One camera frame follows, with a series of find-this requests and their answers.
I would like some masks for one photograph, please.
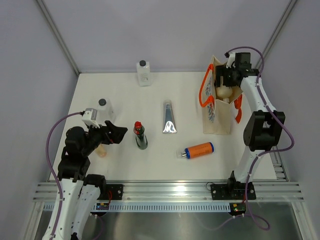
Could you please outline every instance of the black bottle cap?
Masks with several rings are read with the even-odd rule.
[[[147,63],[146,63],[145,60],[141,60],[141,61],[139,62],[139,64],[140,64],[141,67],[144,67],[145,65],[147,65]]]
[[[99,105],[100,105],[100,106],[104,106],[104,105],[106,105],[106,103],[107,103],[107,101],[106,101],[104,98],[101,98],[101,99],[99,100]]]

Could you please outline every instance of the gray floor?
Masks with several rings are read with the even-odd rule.
[[[245,217],[234,219],[219,230],[211,230],[230,218],[228,213],[107,213],[98,240],[301,240],[290,203],[251,203],[255,214],[266,218],[270,231],[263,231]],[[43,212],[35,239],[41,240],[51,212]],[[94,239],[101,222],[93,216],[86,222],[83,240]]]

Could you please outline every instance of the orange bag handle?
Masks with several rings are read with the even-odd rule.
[[[200,103],[200,106],[201,107],[205,107],[205,106],[207,106],[209,103],[212,103],[213,105],[215,105],[215,98],[214,98],[214,96],[212,96],[212,95],[210,95],[207,99],[206,99],[206,101],[203,103],[202,102],[202,97],[201,97],[201,93],[202,93],[202,90],[203,90],[203,88],[204,88],[204,85],[205,85],[205,82],[206,82],[206,80],[207,80],[207,77],[208,77],[208,74],[209,74],[209,71],[210,70],[212,70],[212,72],[214,71],[214,65],[211,63],[211,64],[209,64],[209,66],[208,66],[208,69],[206,70],[206,73],[205,73],[205,75],[204,75],[204,79],[203,79],[203,81],[202,81],[202,84],[201,84],[201,87],[200,87],[200,91],[199,91],[199,103]]]
[[[234,100],[234,107],[235,109],[238,109],[238,114],[235,117],[236,122],[239,124],[242,118],[242,109],[241,109],[241,105],[242,105],[242,94],[236,99]]]

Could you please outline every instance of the gray wall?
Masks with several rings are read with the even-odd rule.
[[[0,239],[18,240],[34,186],[48,177],[47,134],[67,114],[77,78],[32,0],[0,2],[0,33]]]
[[[320,237],[320,1],[299,1],[266,60],[262,73],[268,97],[286,115],[295,147],[283,153],[293,181],[299,181]],[[290,144],[282,134],[279,146]]]
[[[263,49],[289,0],[44,2],[82,72],[134,72],[141,59],[172,72],[204,71],[234,47]]]

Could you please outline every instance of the white table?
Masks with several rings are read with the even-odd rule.
[[[230,135],[203,134],[202,110],[198,93],[204,72],[153,73],[151,86],[139,87],[136,73],[83,73],[71,102],[69,113],[94,108],[101,98],[109,98],[116,114],[114,124],[127,127],[120,144],[107,145],[107,156],[93,152],[88,174],[104,175],[107,180],[225,180],[244,151],[243,130],[251,116],[246,98],[242,103],[240,124],[232,121]],[[163,134],[163,101],[170,99],[177,133]],[[134,123],[142,122],[148,147],[140,150],[133,133]],[[74,126],[86,128],[81,116],[66,120],[53,168],[57,171],[65,146],[66,132]],[[191,160],[177,158],[176,151],[212,142],[214,153]],[[256,180],[277,179],[266,155],[254,175]]]

